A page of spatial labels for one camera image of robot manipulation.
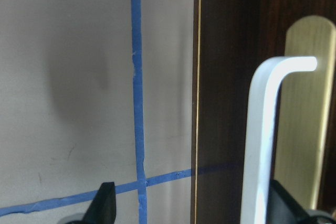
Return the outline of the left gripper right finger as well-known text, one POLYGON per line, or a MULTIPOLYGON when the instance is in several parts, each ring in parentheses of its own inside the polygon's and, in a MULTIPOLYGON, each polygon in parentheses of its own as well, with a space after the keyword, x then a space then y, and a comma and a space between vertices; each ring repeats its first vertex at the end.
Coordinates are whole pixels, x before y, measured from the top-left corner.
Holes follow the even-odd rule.
POLYGON ((315 223, 315 220, 308 215, 277 180, 271 180, 266 223, 315 223))

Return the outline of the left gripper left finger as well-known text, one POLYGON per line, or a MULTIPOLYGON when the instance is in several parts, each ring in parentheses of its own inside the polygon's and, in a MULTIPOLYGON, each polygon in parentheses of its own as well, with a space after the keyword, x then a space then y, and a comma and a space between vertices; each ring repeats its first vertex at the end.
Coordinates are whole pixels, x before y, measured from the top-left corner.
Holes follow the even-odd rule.
POLYGON ((116 191, 114 182, 102 183, 82 221, 84 223, 114 224, 116 220, 116 191))

